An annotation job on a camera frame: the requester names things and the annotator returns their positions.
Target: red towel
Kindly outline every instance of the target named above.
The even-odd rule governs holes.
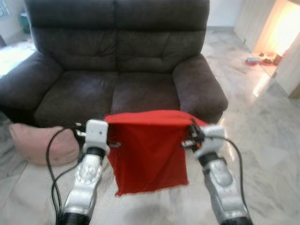
[[[185,151],[180,142],[195,117],[180,111],[122,113],[106,117],[108,140],[121,142],[111,148],[108,159],[113,167],[116,195],[151,192],[187,185]],[[196,119],[200,126],[206,125]]]

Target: brown sofa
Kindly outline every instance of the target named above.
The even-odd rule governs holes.
[[[208,0],[25,0],[37,51],[0,79],[13,122],[69,126],[173,109],[217,122],[224,93],[200,54]]]

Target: sofa armrest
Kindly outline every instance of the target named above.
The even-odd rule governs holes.
[[[173,80],[183,112],[216,122],[228,107],[224,92],[202,55],[180,63],[173,71]]]
[[[35,52],[0,79],[0,110],[34,110],[63,68],[48,56]]]

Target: window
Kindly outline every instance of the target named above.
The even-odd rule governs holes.
[[[6,7],[6,4],[4,0],[0,0],[0,19],[7,17],[9,15],[8,8]]]

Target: pink pillow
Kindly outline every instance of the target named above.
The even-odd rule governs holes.
[[[46,150],[53,135],[62,127],[36,128],[15,123],[9,126],[16,149],[28,162],[46,165]],[[70,163],[78,158],[79,145],[68,129],[58,134],[52,142],[49,159],[51,165]]]

